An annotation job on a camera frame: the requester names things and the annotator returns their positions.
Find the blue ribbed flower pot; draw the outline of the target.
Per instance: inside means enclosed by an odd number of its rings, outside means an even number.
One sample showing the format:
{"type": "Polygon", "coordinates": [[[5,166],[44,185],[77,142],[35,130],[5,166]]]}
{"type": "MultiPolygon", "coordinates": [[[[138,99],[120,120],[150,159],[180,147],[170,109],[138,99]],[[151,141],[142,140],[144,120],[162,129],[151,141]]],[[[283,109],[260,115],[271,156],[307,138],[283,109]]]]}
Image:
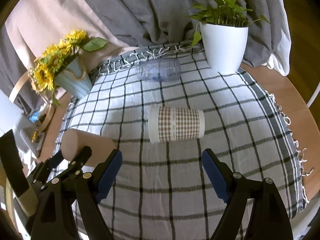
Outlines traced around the blue ribbed flower pot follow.
{"type": "Polygon", "coordinates": [[[55,83],[79,100],[86,97],[93,87],[86,67],[78,56],[55,77],[55,83]]]}

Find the beige pink curtain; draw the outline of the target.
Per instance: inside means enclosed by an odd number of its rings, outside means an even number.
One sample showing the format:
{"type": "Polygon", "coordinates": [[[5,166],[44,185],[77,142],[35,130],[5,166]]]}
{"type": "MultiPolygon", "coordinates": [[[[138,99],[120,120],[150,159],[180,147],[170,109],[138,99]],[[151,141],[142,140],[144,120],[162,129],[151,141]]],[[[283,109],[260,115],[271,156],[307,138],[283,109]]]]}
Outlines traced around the beige pink curtain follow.
{"type": "Polygon", "coordinates": [[[71,30],[85,30],[91,37],[108,40],[99,51],[81,52],[80,59],[88,71],[104,60],[135,49],[117,39],[85,0],[20,0],[7,18],[5,28],[27,69],[48,46],[57,44],[71,30]]]}

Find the black white checked tablecloth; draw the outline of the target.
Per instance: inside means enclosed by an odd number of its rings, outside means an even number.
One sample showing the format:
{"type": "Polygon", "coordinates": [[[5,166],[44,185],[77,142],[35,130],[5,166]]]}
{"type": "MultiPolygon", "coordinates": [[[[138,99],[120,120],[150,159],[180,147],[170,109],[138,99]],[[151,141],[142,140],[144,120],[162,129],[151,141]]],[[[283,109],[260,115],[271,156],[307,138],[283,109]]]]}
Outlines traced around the black white checked tablecloth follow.
{"type": "Polygon", "coordinates": [[[274,95],[247,72],[221,75],[200,47],[144,47],[103,62],[91,92],[73,99],[60,133],[74,128],[113,140],[123,163],[100,211],[115,239],[209,239],[224,210],[202,163],[210,148],[246,178],[272,178],[287,214],[294,218],[308,199],[302,183],[298,142],[274,95]],[[140,81],[138,64],[174,58],[174,82],[140,81]],[[151,143],[151,106],[202,110],[200,139],[151,143]]]}

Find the clear plastic cup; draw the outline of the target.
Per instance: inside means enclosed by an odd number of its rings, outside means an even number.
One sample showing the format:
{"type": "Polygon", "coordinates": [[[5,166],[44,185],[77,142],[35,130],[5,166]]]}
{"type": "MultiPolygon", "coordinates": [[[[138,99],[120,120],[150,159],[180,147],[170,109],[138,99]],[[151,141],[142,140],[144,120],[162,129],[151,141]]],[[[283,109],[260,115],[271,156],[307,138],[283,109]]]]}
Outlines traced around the clear plastic cup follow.
{"type": "Polygon", "coordinates": [[[174,58],[145,61],[137,65],[136,77],[140,81],[174,82],[181,77],[181,64],[174,58]]]}

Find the grey curtain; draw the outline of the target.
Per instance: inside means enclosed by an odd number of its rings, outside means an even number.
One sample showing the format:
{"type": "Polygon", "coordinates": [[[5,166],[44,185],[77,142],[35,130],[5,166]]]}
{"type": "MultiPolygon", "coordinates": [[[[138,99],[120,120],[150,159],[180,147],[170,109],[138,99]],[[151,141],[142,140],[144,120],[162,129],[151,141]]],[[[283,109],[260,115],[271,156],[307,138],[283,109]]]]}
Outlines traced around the grey curtain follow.
{"type": "MultiPolygon", "coordinates": [[[[119,40],[131,47],[176,43],[190,39],[196,21],[188,16],[195,3],[207,0],[85,0],[98,18],[119,40]]],[[[290,71],[291,38],[283,0],[245,0],[252,9],[250,20],[264,15],[269,23],[249,26],[244,62],[252,67],[265,64],[281,75],[290,71]]],[[[9,95],[12,74],[27,70],[18,57],[5,24],[1,28],[1,91],[9,95]]]]}

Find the white plant pot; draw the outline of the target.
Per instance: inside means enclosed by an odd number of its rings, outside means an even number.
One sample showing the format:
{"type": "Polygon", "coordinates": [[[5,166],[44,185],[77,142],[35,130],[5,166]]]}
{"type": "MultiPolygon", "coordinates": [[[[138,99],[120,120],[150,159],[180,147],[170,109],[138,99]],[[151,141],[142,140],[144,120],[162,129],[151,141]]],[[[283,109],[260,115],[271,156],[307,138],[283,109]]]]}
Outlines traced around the white plant pot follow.
{"type": "Polygon", "coordinates": [[[247,27],[200,24],[207,62],[213,71],[233,74],[238,71],[248,39],[247,27]]]}

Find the green leafy plant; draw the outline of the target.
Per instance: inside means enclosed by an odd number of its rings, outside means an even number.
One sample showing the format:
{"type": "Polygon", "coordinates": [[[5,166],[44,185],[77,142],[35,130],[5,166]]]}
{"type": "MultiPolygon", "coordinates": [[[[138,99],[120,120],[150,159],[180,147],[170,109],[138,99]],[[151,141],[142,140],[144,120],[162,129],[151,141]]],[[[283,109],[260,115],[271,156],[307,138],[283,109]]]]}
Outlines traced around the green leafy plant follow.
{"type": "Polygon", "coordinates": [[[216,7],[212,7],[211,5],[205,7],[200,3],[193,4],[191,8],[197,9],[197,12],[188,17],[197,20],[202,25],[211,24],[235,28],[246,28],[258,21],[269,23],[269,20],[264,15],[260,15],[257,19],[250,21],[244,13],[251,12],[252,9],[238,5],[237,2],[240,0],[213,1],[216,3],[216,7]]]}

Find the plaid paper cup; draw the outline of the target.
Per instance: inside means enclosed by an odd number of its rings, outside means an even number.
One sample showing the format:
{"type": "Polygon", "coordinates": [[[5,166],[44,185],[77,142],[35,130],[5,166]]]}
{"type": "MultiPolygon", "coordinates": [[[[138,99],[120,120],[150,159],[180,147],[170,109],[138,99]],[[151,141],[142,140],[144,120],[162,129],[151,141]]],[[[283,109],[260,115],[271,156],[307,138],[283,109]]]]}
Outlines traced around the plaid paper cup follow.
{"type": "Polygon", "coordinates": [[[151,143],[200,139],[204,136],[205,118],[201,110],[151,106],[148,132],[151,143]]]}

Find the pink plastic cup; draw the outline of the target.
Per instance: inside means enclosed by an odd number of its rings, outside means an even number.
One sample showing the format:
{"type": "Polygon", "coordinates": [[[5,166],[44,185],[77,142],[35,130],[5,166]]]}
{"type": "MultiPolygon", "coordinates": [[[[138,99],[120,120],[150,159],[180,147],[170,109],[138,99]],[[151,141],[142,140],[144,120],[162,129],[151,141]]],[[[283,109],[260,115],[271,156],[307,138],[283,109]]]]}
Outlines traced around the pink plastic cup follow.
{"type": "Polygon", "coordinates": [[[92,150],[92,155],[85,164],[89,167],[96,167],[104,162],[117,148],[110,138],[78,129],[68,129],[62,136],[61,152],[68,161],[71,161],[85,146],[89,146],[92,150]]]}

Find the yellow sunflower bouquet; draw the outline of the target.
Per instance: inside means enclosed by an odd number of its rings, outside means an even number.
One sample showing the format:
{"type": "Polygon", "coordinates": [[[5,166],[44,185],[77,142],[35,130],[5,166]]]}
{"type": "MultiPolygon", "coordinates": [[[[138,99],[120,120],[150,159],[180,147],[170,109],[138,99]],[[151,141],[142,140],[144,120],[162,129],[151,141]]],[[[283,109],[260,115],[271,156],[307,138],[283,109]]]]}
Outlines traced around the yellow sunflower bouquet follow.
{"type": "Polygon", "coordinates": [[[92,53],[103,49],[108,40],[90,37],[84,30],[72,30],[58,44],[48,46],[41,57],[34,60],[35,66],[28,70],[31,85],[36,93],[49,92],[52,103],[59,105],[56,98],[55,77],[63,71],[82,51],[92,53]]]}

